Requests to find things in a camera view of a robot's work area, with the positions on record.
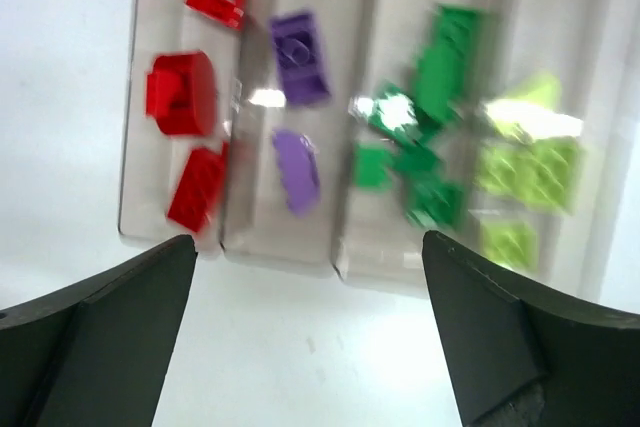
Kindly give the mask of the purple slanted lego piece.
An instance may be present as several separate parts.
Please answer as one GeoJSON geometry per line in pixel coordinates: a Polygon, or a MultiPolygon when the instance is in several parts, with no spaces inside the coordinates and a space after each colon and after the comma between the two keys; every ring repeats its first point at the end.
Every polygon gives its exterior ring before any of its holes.
{"type": "Polygon", "coordinates": [[[320,200],[320,179],[315,149],[310,140],[288,129],[277,129],[271,137],[281,184],[289,211],[302,217],[320,200]]]}

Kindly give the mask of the green arch lego piece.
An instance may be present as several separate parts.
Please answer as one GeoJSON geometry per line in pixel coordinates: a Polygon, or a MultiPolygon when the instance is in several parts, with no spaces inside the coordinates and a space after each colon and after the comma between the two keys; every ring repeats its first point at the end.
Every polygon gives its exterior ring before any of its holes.
{"type": "Polygon", "coordinates": [[[373,100],[368,124],[398,144],[411,144],[420,136],[414,102],[392,83],[382,86],[373,100]]]}

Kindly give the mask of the purple curved lego brick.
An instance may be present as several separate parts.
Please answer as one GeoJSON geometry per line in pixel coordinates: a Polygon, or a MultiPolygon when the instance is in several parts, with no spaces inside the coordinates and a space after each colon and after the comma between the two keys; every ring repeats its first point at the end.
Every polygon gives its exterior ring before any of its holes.
{"type": "Polygon", "coordinates": [[[314,14],[302,10],[270,19],[278,79],[287,102],[303,106],[331,97],[314,14]]]}

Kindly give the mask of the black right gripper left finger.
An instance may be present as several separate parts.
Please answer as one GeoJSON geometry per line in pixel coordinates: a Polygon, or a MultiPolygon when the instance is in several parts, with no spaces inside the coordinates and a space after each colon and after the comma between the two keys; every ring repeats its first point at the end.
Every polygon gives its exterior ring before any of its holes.
{"type": "Polygon", "coordinates": [[[196,259],[178,235],[2,310],[2,425],[151,425],[196,259]]]}

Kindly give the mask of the green small lego brick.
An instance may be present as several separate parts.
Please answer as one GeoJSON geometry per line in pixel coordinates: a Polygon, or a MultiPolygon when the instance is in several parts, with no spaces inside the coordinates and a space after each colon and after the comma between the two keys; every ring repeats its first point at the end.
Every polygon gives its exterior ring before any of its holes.
{"type": "Polygon", "coordinates": [[[370,191],[384,191],[391,186],[389,170],[392,153],[380,146],[358,144],[354,152],[353,183],[370,191]]]}

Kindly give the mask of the green round-notch lego brick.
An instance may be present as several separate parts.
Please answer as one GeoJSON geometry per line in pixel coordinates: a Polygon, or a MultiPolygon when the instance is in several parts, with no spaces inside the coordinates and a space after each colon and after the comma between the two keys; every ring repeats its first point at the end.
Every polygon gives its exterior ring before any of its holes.
{"type": "Polygon", "coordinates": [[[464,191],[456,183],[411,183],[407,190],[405,216],[420,227],[455,228],[463,201],[464,191]]]}

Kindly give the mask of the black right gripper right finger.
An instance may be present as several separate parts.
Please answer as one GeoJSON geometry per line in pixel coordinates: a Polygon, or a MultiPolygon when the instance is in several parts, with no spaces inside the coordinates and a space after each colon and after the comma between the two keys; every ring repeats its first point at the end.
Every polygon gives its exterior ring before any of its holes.
{"type": "Polygon", "coordinates": [[[463,425],[638,425],[638,315],[557,291],[435,230],[422,259],[463,425]]]}

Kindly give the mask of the green square lego plate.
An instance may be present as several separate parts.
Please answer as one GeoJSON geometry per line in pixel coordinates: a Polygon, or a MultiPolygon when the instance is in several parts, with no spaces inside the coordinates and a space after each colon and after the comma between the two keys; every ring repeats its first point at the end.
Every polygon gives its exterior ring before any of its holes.
{"type": "Polygon", "coordinates": [[[442,178],[443,162],[428,146],[413,143],[403,146],[393,157],[393,170],[407,181],[437,181],[442,178]]]}

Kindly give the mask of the red large lego brick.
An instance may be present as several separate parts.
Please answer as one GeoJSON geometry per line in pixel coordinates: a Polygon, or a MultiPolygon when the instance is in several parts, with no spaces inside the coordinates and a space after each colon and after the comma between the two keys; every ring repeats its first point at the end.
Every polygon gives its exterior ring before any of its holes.
{"type": "Polygon", "coordinates": [[[167,211],[167,218],[199,234],[216,213],[222,198],[229,142],[219,152],[201,146],[191,150],[167,211]]]}

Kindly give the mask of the red curved lego brick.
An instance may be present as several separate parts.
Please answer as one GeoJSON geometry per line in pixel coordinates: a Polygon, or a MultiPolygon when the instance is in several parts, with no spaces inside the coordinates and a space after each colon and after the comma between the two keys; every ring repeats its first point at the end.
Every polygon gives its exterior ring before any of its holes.
{"type": "Polygon", "coordinates": [[[166,136],[211,135],[217,87],[209,57],[201,50],[158,55],[146,73],[145,114],[166,136]]]}

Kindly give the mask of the dark green lego brick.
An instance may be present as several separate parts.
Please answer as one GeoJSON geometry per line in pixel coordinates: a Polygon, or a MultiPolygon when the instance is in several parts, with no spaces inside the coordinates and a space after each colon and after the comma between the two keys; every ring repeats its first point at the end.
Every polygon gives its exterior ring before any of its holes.
{"type": "Polygon", "coordinates": [[[434,123],[449,123],[455,116],[451,103],[461,95],[464,76],[459,48],[446,41],[431,44],[417,62],[413,83],[416,107],[434,123]]]}

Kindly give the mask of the lime curved lego brick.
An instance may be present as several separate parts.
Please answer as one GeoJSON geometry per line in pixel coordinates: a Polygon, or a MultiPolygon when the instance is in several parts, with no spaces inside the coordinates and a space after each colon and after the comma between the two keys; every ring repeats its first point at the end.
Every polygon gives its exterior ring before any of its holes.
{"type": "Polygon", "coordinates": [[[483,146],[479,153],[476,185],[495,196],[516,197],[527,150],[511,144],[483,146]]]}

